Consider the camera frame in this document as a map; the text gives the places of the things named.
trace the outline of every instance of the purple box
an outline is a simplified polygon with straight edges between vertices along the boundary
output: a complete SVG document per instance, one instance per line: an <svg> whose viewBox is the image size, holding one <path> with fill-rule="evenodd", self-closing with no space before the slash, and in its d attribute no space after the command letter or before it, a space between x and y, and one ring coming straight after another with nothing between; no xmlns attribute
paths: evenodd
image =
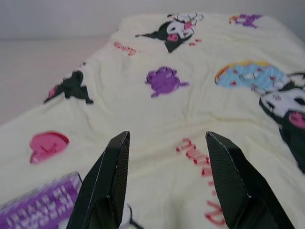
<svg viewBox="0 0 305 229"><path fill-rule="evenodd" d="M6 203L0 208L0 229L65 228L80 188L74 172Z"/></svg>

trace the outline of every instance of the blanket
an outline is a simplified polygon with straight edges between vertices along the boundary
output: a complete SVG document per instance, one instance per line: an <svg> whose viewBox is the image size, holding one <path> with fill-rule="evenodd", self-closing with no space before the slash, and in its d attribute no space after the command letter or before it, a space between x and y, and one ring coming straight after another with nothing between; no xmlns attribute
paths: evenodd
<svg viewBox="0 0 305 229"><path fill-rule="evenodd" d="M304 70L304 44L268 16L128 17L44 104L0 128L0 203L73 171L84 177L129 130L125 202L137 223L124 227L227 228L204 139L213 131L242 149L302 228ZM69 145L31 164L30 141L46 131Z"/></svg>

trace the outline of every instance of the black cartoon character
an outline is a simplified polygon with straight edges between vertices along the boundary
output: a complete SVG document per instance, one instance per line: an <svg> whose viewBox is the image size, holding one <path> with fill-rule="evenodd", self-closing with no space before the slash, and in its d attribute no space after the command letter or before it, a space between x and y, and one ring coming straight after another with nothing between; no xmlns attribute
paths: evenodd
<svg viewBox="0 0 305 229"><path fill-rule="evenodd" d="M144 229L139 223L132 219L132 208L128 204L124 204L122 222L119 226L119 229Z"/></svg>
<svg viewBox="0 0 305 229"><path fill-rule="evenodd" d="M273 91L260 98L260 106L277 124L301 171L305 173L305 90Z"/></svg>
<svg viewBox="0 0 305 229"><path fill-rule="evenodd" d="M49 91L48 98L45 99L44 103L64 93L66 99L73 96L78 99L84 99L86 104L92 104L93 100L88 96L87 87L81 86L82 80L83 73L81 71L73 72L70 78L64 79L61 84L56 85Z"/></svg>
<svg viewBox="0 0 305 229"><path fill-rule="evenodd" d="M159 39L164 42L167 51L171 53L178 48L182 43L186 42L194 34L193 27L198 21L203 19L202 14L169 14L168 18L172 21L167 21L162 24L158 31L153 33L146 33L136 35L136 37L143 36L154 39Z"/></svg>

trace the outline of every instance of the white wall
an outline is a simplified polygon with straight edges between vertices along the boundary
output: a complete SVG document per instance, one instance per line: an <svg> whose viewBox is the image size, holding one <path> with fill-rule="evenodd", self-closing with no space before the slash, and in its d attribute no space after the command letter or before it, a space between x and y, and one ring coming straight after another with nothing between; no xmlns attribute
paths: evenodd
<svg viewBox="0 0 305 229"><path fill-rule="evenodd" d="M109 35L143 12L259 13L305 41L305 0L0 0L0 39Z"/></svg>

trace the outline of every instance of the purple cartoon character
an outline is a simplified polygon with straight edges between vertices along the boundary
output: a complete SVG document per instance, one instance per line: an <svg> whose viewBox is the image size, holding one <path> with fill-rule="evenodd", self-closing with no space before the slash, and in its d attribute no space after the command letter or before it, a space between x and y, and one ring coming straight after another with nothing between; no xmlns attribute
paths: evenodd
<svg viewBox="0 0 305 229"><path fill-rule="evenodd" d="M232 22L235 24L242 24L243 26L247 27L253 27L257 28L256 25L253 24L253 22L257 19L261 18L261 15L253 14L253 15L246 15L246 14L241 14L237 16L232 16L229 19L229 23L231 24Z"/></svg>
<svg viewBox="0 0 305 229"><path fill-rule="evenodd" d="M181 86L190 85L188 82L181 82L176 76L177 70L170 67L162 66L157 71L151 71L146 77L146 84L150 84L154 93L151 98L160 94L168 94L177 90Z"/></svg>

